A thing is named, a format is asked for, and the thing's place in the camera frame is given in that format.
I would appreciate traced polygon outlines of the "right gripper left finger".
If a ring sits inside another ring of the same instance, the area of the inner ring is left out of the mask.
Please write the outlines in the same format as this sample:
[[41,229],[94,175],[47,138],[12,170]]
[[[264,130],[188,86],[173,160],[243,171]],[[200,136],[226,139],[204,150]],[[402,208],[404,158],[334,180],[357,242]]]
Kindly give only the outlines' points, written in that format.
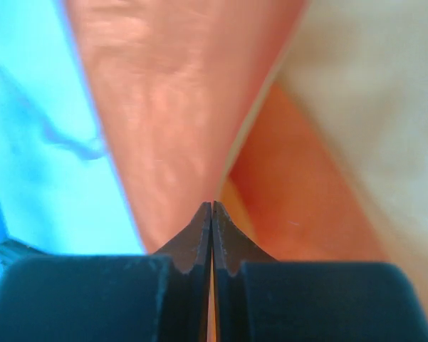
[[212,207],[154,254],[55,255],[0,243],[0,341],[205,341]]

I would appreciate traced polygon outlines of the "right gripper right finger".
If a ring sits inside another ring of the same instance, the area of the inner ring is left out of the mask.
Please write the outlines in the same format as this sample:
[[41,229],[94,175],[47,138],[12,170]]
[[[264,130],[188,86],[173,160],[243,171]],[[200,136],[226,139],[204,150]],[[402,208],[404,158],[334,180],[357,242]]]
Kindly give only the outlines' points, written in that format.
[[399,268],[278,261],[212,212],[219,341],[428,341],[428,320]]

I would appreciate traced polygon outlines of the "orange wrapping paper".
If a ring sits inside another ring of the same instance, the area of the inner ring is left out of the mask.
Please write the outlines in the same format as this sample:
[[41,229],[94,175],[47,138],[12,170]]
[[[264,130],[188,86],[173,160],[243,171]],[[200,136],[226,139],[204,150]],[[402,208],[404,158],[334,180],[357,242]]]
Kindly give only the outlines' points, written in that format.
[[66,1],[139,233],[201,202],[281,259],[385,260],[428,315],[428,1]]

